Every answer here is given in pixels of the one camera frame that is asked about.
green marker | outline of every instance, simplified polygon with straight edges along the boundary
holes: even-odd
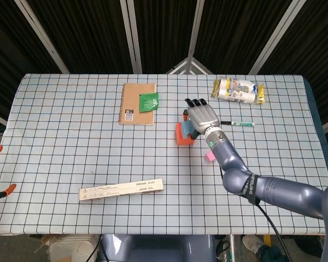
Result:
[[[233,121],[221,121],[221,124],[228,124],[229,126],[240,126],[240,127],[253,127],[254,126],[254,123],[233,122]]]

orange block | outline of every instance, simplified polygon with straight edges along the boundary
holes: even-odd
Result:
[[[183,138],[181,132],[181,123],[176,124],[176,143],[178,146],[193,145],[194,139]]]

shoe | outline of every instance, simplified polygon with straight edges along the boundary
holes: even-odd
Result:
[[[257,254],[257,251],[260,247],[264,246],[265,244],[255,235],[246,235],[242,242],[244,246],[249,249],[250,251]]]

snack bag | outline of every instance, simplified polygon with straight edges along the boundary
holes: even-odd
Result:
[[[216,98],[240,103],[261,104],[265,102],[263,84],[232,78],[216,79],[212,95]]]

black grid line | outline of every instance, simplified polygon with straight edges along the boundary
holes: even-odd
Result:
[[[262,214],[228,193],[217,164],[203,159],[203,138],[176,146],[175,125],[183,99],[204,98],[221,120],[255,123],[222,127],[251,171],[324,189],[328,174],[303,79],[228,75],[265,84],[266,103],[249,105],[212,98],[216,77],[26,75],[2,140],[0,189],[15,182],[19,190],[0,200],[0,234],[268,234]],[[153,126],[118,124],[126,82],[157,85]],[[164,192],[78,201],[82,187],[152,178],[163,179]],[[324,232],[317,219],[265,208],[282,234]],[[245,224],[250,219],[255,226]]]

